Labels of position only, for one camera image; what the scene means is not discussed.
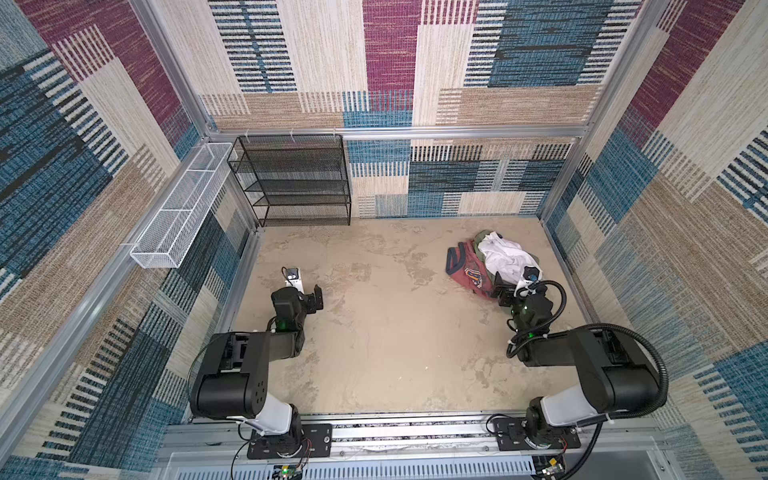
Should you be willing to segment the red printed t-shirt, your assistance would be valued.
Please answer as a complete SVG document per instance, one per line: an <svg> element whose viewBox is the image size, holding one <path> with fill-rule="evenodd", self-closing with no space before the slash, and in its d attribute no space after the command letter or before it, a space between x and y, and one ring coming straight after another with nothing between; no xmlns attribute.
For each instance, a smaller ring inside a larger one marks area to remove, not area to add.
<svg viewBox="0 0 768 480"><path fill-rule="evenodd" d="M473 240L459 242L447 249L446 274L462 287L474 294L494 300L494 285L485 264L475 252Z"/></svg>

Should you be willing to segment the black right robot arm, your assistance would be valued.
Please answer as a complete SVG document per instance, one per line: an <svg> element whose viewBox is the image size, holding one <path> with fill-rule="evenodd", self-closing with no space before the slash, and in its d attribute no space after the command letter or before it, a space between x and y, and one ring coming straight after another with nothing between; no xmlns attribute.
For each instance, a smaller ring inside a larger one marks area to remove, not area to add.
<svg viewBox="0 0 768 480"><path fill-rule="evenodd" d="M567 304L560 283L528 268L518 285L495 276L491 295L511 313L507 358L529 368L572 367L578 378L573 387L531 400L522 419L498 421L498 438L547 449L568 443L578 426L646 416L666 403L668 369L639 333L610 323L551 330Z"/></svg>

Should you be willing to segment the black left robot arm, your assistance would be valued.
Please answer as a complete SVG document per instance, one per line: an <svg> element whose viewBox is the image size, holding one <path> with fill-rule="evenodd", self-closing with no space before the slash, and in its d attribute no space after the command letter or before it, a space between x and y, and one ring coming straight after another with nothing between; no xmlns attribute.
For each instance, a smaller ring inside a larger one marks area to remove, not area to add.
<svg viewBox="0 0 768 480"><path fill-rule="evenodd" d="M293 286L271 294L275 317L265 331L232 331L212 336L191 382L189 404L196 417L233 420L252 429L251 458L307 455L311 446L296 406L268 391L273 361L298 357L306 317L324 308L322 288L304 293Z"/></svg>

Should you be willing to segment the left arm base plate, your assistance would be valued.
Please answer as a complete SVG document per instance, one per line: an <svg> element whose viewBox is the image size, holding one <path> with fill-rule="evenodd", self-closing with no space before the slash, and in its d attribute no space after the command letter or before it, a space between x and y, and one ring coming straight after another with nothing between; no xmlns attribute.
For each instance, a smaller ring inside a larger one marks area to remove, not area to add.
<svg viewBox="0 0 768 480"><path fill-rule="evenodd" d="M282 435L251 435L248 460L299 460L330 456L333 426L330 423L303 425Z"/></svg>

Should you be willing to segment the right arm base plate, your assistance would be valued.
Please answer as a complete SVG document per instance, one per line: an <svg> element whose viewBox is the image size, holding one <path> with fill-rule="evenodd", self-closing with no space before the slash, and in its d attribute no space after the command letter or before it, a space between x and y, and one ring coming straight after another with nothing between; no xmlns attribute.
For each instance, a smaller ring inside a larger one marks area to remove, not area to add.
<svg viewBox="0 0 768 480"><path fill-rule="evenodd" d="M527 427L522 417L495 416L487 422L500 451L578 449L582 442L573 427Z"/></svg>

